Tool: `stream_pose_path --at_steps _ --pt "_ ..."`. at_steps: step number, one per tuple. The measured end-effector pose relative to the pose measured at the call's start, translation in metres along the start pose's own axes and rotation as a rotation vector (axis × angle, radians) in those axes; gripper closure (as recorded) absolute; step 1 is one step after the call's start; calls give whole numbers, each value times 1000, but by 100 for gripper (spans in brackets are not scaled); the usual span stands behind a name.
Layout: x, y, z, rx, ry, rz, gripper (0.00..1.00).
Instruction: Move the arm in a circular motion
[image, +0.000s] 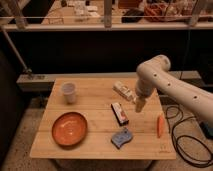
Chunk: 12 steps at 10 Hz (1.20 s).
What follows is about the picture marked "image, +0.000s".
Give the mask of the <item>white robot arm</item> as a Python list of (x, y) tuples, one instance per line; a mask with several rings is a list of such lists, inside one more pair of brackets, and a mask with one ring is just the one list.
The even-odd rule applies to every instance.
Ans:
[(171, 62), (165, 55), (157, 55), (139, 64), (136, 95), (148, 98), (154, 89), (158, 89), (213, 126), (213, 93), (171, 76), (168, 73), (170, 67)]

